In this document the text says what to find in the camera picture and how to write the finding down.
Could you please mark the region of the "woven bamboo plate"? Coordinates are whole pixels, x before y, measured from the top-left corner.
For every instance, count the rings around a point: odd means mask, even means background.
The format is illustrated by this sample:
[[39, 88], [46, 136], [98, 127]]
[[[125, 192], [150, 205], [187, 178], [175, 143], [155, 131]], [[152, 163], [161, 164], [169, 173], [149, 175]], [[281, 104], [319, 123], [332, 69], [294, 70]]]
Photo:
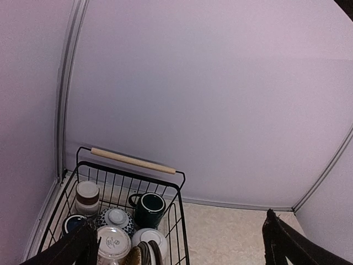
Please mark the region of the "woven bamboo plate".
[[141, 249], [138, 246], [133, 247], [120, 264], [121, 265], [141, 265], [142, 264]]

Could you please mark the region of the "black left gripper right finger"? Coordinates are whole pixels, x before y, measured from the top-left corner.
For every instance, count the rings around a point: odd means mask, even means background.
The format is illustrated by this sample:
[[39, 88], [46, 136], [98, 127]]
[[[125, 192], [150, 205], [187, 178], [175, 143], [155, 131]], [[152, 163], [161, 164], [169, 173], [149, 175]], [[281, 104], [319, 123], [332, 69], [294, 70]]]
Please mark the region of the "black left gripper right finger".
[[266, 264], [350, 264], [306, 239], [272, 209], [266, 213], [262, 233]]

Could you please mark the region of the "white floral print mug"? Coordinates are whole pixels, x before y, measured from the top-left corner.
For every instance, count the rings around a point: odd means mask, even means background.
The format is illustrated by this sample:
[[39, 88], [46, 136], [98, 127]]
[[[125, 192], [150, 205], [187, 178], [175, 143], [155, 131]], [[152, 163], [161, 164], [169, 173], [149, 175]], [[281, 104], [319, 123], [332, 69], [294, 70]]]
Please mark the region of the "white floral print mug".
[[102, 226], [97, 229], [98, 248], [97, 264], [120, 264], [132, 247], [128, 234], [116, 226]]

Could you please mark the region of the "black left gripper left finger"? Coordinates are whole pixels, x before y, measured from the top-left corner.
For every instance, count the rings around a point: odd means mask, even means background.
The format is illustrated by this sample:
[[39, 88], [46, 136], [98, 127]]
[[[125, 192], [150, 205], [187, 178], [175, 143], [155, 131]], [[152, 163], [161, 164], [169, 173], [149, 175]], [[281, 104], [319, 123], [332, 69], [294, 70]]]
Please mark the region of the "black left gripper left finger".
[[97, 264], [98, 234], [95, 224], [86, 219], [51, 247], [23, 264]]

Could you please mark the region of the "black white striped plate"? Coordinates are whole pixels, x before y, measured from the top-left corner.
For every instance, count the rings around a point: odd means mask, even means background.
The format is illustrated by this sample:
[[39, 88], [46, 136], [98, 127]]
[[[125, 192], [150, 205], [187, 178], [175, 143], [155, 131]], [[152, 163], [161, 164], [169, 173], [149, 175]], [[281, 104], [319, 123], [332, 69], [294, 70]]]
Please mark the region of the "black white striped plate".
[[155, 240], [141, 241], [137, 247], [141, 251], [142, 265], [163, 265], [163, 258], [159, 246]]

